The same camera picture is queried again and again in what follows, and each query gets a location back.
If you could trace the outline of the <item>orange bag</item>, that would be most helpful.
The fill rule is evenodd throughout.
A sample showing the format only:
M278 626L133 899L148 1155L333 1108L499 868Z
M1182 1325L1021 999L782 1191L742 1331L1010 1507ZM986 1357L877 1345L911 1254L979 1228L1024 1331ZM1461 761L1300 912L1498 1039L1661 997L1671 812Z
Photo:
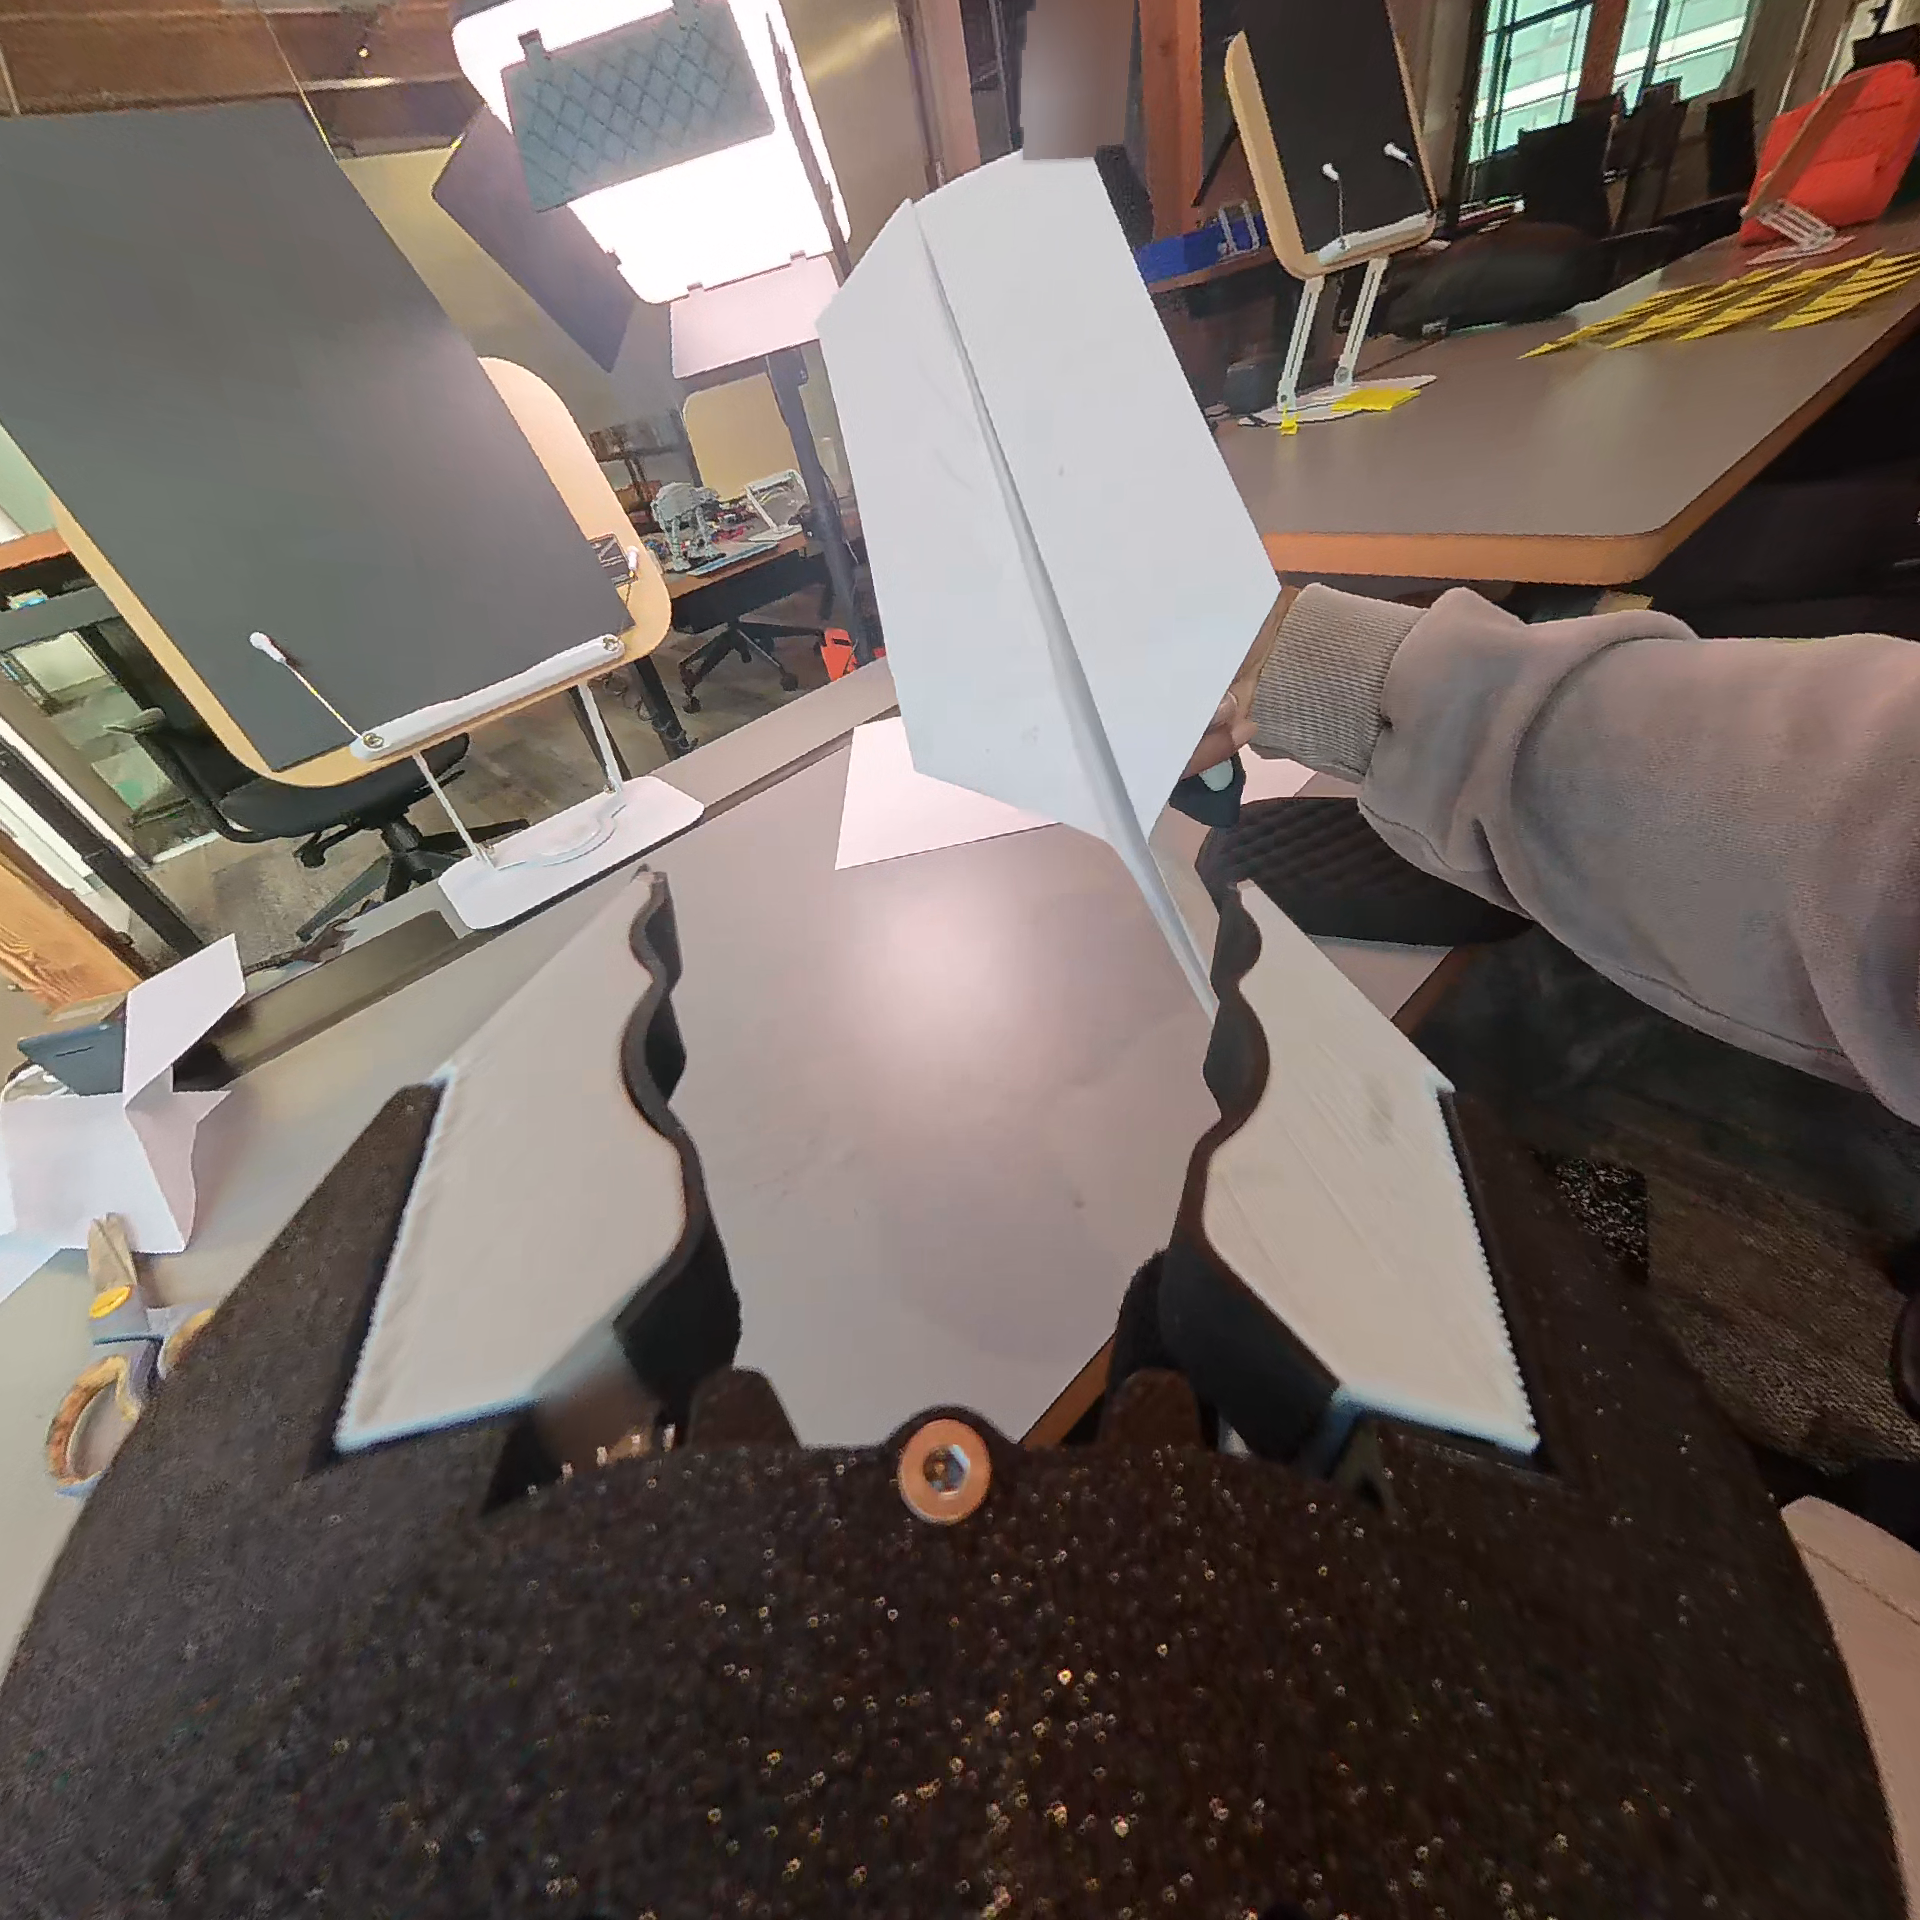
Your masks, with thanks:
M1895 60L1845 74L1767 127L1738 246L1822 250L1838 232L1887 208L1914 150L1914 62Z

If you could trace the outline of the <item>white paper plane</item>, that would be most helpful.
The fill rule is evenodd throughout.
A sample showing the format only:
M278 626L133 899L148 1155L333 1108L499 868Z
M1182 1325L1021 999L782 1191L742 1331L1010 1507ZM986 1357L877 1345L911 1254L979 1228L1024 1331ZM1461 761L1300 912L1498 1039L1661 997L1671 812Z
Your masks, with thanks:
M245 999L236 938L143 981L124 1012L124 1089L117 1097L32 1093L2 1105L2 1181L68 1246L88 1223L117 1214L137 1254L178 1254L198 1209L193 1154L226 1089L175 1089L178 1059Z

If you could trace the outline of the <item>black round cushion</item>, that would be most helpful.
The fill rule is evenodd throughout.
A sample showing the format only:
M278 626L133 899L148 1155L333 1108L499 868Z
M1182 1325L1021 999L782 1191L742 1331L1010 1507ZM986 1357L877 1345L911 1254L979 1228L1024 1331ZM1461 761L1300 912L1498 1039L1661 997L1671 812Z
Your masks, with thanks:
M1256 889L1312 939L1469 948L1525 938L1530 921L1394 852L1350 798L1242 804L1207 830L1196 876L1214 900Z

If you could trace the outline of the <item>group of yellow cards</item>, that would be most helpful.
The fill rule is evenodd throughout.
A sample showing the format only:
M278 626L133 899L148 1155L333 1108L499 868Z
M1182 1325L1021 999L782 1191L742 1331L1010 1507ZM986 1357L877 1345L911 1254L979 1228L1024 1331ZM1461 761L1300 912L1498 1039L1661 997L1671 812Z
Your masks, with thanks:
M1731 281L1656 291L1607 320L1538 343L1525 360L1567 348L1700 343L1738 330L1797 334L1850 316L1917 281L1917 250L1865 250L1822 266L1757 268Z

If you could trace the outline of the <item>person's right hand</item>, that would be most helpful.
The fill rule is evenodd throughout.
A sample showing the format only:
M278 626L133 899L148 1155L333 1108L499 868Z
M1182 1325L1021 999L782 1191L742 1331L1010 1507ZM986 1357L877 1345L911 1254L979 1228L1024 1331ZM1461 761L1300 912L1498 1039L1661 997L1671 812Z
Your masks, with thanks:
M1224 692L1182 772L1186 781L1200 781L1210 790L1224 790L1242 777L1236 755L1256 730L1256 720L1250 718L1252 690L1252 679L1242 679Z

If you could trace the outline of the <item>black laptop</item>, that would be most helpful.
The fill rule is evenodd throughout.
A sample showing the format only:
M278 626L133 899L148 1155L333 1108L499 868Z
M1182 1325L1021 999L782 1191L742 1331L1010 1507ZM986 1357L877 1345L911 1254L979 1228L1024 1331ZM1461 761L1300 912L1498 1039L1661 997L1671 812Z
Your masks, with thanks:
M647 658L495 379L289 100L2 121L2 432L251 773L326 790Z

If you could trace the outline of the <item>grey orange scissors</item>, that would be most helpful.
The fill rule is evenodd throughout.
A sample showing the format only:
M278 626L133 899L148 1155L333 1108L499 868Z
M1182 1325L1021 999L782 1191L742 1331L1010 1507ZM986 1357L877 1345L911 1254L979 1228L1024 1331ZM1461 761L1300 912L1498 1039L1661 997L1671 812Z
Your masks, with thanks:
M168 1305L150 1285L117 1214L86 1233L88 1354L42 1437L42 1466L63 1499L86 1499L155 1391L178 1376L214 1303Z

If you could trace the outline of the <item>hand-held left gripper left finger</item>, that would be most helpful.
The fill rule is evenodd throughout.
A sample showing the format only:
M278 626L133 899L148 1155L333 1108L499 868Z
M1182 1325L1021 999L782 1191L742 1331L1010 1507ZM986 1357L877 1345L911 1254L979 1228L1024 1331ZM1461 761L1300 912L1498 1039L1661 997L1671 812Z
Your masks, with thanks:
M674 1109L666 876L543 963L435 1074L333 1449L524 1425L547 1458L686 1426L742 1303Z

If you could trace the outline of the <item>black office chair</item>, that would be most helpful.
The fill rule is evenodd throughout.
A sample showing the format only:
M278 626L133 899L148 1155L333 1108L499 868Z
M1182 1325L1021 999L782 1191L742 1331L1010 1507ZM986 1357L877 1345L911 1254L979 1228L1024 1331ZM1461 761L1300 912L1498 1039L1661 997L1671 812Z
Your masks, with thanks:
M800 669L785 658L782 648L808 650L812 667L824 664L827 626L815 625L790 625L770 616L739 616L725 626L716 626L709 636L687 648L679 658L679 694L687 715L703 712L703 692L720 667L746 667L759 669L773 679L781 694L803 692Z
M361 777L299 788L249 773L201 724L175 724L162 707L137 707L106 730L133 741L184 790L204 830L236 846L289 843L299 868L324 868L330 850L378 836L381 855L297 928L297 944L339 939L335 928L369 903L384 903L436 880L467 852L524 830L524 818L480 830L424 833L410 810L461 777L467 734L410 761Z

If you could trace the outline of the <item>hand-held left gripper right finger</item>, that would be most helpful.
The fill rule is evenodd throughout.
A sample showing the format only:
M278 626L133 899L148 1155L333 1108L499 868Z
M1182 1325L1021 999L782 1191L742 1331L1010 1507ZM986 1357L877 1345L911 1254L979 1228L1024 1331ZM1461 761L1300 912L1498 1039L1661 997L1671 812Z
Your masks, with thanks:
M1218 1121L1163 1254L1163 1342L1236 1449L1332 1475L1363 1426L1542 1466L1453 1083L1256 889L1218 903Z

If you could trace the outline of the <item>grey desk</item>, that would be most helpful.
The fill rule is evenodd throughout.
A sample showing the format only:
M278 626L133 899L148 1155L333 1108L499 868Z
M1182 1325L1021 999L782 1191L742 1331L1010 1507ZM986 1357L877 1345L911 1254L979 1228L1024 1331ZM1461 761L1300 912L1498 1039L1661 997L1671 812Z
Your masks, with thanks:
M831 868L844 739L888 707L877 664L674 761L662 777L704 815L654 852L686 963L673 1109L742 1295L739 1362L805 1446L877 1444L938 1405L1029 1437L1084 1405L1214 1121L1207 1021L1099 843L1024 830ZM399 1088L627 903L627 876L238 1077L198 1132L196 1239L155 1290L227 1292ZM81 1317L77 1257L2 1303L2 1672L86 1513L40 1466Z

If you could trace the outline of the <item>wooden desk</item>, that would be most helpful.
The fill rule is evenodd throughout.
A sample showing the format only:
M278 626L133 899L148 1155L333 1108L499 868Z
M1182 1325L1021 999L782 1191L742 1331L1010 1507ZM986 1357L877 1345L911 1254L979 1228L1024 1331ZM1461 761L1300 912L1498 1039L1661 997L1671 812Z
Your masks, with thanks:
M1224 422L1214 443L1288 582L1629 584L1675 553L1887 351L1917 334L1917 281L1838 320L1700 343L1534 348L1578 322L1750 272L1714 240L1551 322L1383 356L1431 377L1394 411Z

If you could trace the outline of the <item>white paper sheet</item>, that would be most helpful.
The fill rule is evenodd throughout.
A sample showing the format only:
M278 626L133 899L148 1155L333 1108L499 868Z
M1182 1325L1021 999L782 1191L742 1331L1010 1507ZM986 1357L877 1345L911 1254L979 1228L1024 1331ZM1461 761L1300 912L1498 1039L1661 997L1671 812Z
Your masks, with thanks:
M1109 846L1210 1012L1150 836L1279 582L1097 162L900 201L820 348L918 773Z
M57 1211L49 1223L2 1181L2 1303L68 1243L68 1220Z
M1048 827L1052 818L1013 804L919 773L900 718L888 715L851 730L831 868L869 868Z

